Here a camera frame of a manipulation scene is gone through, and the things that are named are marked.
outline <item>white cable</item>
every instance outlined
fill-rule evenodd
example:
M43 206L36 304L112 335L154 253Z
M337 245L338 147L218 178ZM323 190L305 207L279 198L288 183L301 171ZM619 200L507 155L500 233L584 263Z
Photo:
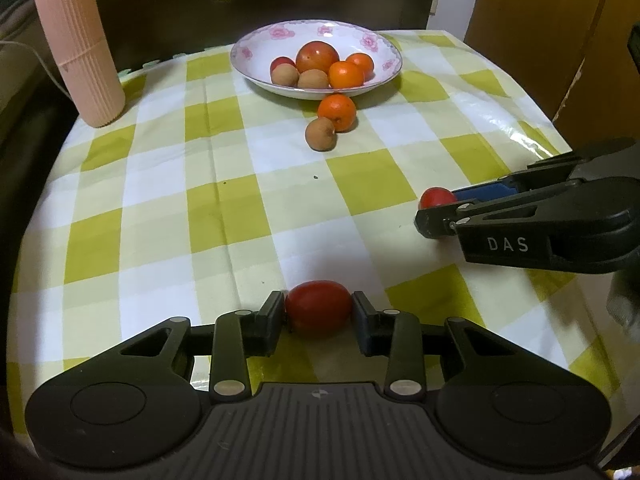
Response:
M29 50L31 50L35 54L35 56L38 58L38 61L42 65L44 71L47 73L49 78L53 81L53 84L57 86L64 95L66 95L69 99L71 99L71 95L69 95L69 92L67 92L66 89L53 76L53 74L49 71L47 64L40 57L40 54L38 54L38 51L34 49L31 45L27 45L26 43L20 43L20 41L5 41L5 40L0 40L0 44L20 45L20 46L23 46L24 48L28 48Z

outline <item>ribbed black surface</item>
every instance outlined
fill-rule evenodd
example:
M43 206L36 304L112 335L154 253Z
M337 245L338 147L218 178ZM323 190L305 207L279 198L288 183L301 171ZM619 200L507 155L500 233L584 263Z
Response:
M177 452L124 472L65 472L70 480L595 480L586 466L514 474L451 447L426 412L383 399L372 384L265 384L217 406Z

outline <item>checkered tablecloth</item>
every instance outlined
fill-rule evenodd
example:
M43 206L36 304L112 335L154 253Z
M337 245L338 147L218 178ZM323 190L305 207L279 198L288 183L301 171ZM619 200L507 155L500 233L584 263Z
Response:
M404 67L355 99L328 153L304 139L318 102L235 73L229 47L124 76L124 114L77 121L28 227L10 307L15 431L43 381L171 316L213 323L306 280L363 290L422 322L463 316L592 381L617 433L640 412L640 347L604 311L609 276L468 264L413 226L428 187L477 184L567 150L525 92L452 36L393 32ZM427 359L431 386L442 381ZM348 330L251 358L260 380L382 380ZM206 386L208 362L193 383Z

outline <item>cherry tomato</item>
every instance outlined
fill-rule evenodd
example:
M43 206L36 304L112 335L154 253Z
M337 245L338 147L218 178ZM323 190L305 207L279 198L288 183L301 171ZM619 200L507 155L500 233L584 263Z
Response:
M456 196L443 187L430 187L420 197L420 209L427 209L436 205L445 205L457 202Z
M323 337L340 330L351 316L351 295L340 283L318 280L292 288L285 310L293 329Z
M287 63L293 66L296 65L291 58L286 56L280 56L274 59L273 61L271 61L271 66L269 67L269 73L273 72L274 68L276 68L278 65L281 65L283 63Z

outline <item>pink flower pattern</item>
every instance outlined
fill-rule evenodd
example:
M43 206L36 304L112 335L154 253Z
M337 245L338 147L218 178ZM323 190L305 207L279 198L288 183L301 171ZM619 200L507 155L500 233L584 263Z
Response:
M275 25L269 29L269 34L272 40L286 40L287 38L293 38L296 33L293 30L289 30L282 25Z
M333 27L327 27L323 25L322 27L318 27L318 36L324 36L325 34L332 34L334 32Z
M360 40L360 44L364 48L372 52L378 51L378 38L376 38L373 34L364 34L364 36Z

